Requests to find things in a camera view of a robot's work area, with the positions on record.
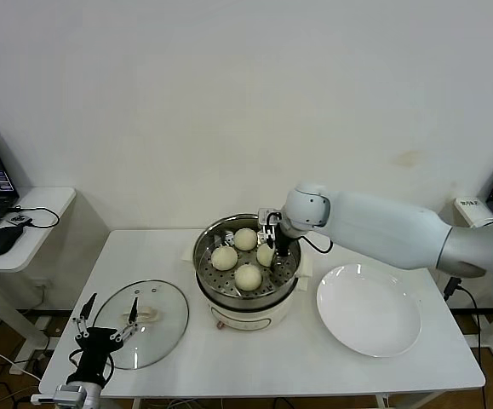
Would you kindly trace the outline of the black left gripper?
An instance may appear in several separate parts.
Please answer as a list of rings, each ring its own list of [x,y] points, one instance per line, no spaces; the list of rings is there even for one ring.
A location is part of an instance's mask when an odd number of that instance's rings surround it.
[[[82,306],[79,315],[72,317],[79,348],[69,354],[69,361],[76,367],[76,371],[68,376],[66,383],[107,384],[115,369],[112,353],[120,349],[119,341],[127,341],[138,330],[137,297],[121,330],[94,326],[88,328],[96,297],[97,293],[93,293]]]

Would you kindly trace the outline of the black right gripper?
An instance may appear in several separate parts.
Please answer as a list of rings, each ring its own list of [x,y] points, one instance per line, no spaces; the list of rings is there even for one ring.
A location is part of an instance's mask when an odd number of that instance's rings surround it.
[[[266,244],[275,250],[274,270],[284,271],[289,266],[289,247],[294,240],[287,236],[277,224],[274,228],[264,228]]]

